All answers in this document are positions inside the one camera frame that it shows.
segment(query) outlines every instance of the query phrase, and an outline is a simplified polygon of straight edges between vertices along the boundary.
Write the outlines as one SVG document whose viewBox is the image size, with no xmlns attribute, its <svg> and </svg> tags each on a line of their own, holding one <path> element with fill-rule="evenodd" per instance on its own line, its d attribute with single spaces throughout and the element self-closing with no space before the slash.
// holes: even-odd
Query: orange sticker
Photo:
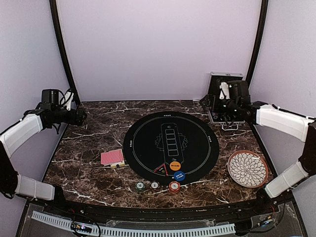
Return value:
<svg viewBox="0 0 316 237">
<path fill-rule="evenodd" d="M 170 169 L 173 170 L 173 171 L 177 171 L 181 168 L 181 164 L 177 161 L 173 161 L 171 162 L 170 164 Z"/>
</svg>

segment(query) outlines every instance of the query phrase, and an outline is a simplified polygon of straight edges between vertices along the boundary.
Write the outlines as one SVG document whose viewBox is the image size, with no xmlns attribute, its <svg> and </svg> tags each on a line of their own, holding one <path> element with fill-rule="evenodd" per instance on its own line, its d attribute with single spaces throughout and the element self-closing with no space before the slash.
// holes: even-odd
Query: poker chip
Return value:
<svg viewBox="0 0 316 237">
<path fill-rule="evenodd" d="M 150 187 L 152 190 L 156 191 L 159 189 L 159 183 L 156 182 L 156 181 L 153 181 L 151 184 L 150 184 Z"/>
<path fill-rule="evenodd" d="M 173 177 L 176 181 L 182 181 L 186 178 L 186 175 L 182 171 L 177 171 L 174 173 Z"/>
<path fill-rule="evenodd" d="M 181 168 L 181 164 L 177 161 L 173 161 L 170 163 L 170 169 L 173 171 L 178 171 Z"/>
<path fill-rule="evenodd" d="M 180 191 L 180 183 L 177 181 L 173 181 L 169 184 L 169 192 L 171 194 L 176 194 Z"/>
<path fill-rule="evenodd" d="M 141 193 L 145 190 L 145 184 L 143 182 L 136 183 L 135 187 L 138 193 Z"/>
</svg>

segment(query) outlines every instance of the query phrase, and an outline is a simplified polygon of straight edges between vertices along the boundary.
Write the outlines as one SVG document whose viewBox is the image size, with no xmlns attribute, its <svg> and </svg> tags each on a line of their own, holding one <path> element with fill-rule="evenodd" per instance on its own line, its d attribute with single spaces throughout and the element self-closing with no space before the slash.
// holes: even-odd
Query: red playing card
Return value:
<svg viewBox="0 0 316 237">
<path fill-rule="evenodd" d="M 109 165 L 124 160 L 122 149 L 101 153 L 101 164 Z"/>
</svg>

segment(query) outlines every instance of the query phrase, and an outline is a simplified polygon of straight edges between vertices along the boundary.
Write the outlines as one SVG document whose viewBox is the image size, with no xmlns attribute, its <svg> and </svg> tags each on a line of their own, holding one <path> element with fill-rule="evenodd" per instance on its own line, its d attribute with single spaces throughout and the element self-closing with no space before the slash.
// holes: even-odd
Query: white robotic arm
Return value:
<svg viewBox="0 0 316 237">
<path fill-rule="evenodd" d="M 247 82 L 242 80 L 217 81 L 201 101 L 201 105 L 211 112 L 237 120 L 243 119 L 252 124 L 267 126 L 285 132 L 305 142 L 299 160 L 272 180 L 259 195 L 270 199 L 293 188 L 309 176 L 316 174 L 316 122 L 312 117 L 302 116 L 280 109 L 264 102 L 250 102 Z"/>
<path fill-rule="evenodd" d="M 309 117 L 280 111 L 272 105 L 263 105 L 257 110 L 256 124 L 274 128 L 278 131 L 292 135 L 302 142 L 306 141 L 309 124 L 315 122 Z M 297 183 L 309 177 L 300 161 L 297 161 L 282 174 L 265 186 L 270 198 L 279 196 L 284 191 L 293 188 Z"/>
<path fill-rule="evenodd" d="M 54 200 L 54 186 L 21 176 L 14 170 L 10 158 L 32 136 L 46 128 L 55 127 L 54 124 L 66 122 L 81 125 L 83 123 L 86 113 L 71 109 L 74 93 L 68 91 L 61 101 L 59 101 L 58 93 L 58 90 L 44 90 L 39 108 L 26 111 L 20 121 L 0 134 L 0 160 L 2 161 L 0 191 L 8 198 L 18 194 L 24 197 Z"/>
</svg>

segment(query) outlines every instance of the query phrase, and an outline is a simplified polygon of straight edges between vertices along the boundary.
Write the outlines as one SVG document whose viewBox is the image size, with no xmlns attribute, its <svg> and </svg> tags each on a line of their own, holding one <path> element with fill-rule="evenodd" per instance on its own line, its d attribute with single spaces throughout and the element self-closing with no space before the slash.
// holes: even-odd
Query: decorative plate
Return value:
<svg viewBox="0 0 316 237">
<path fill-rule="evenodd" d="M 228 172 L 240 185 L 257 188 L 268 178 L 266 162 L 251 151 L 238 151 L 231 155 L 227 163 Z"/>
</svg>

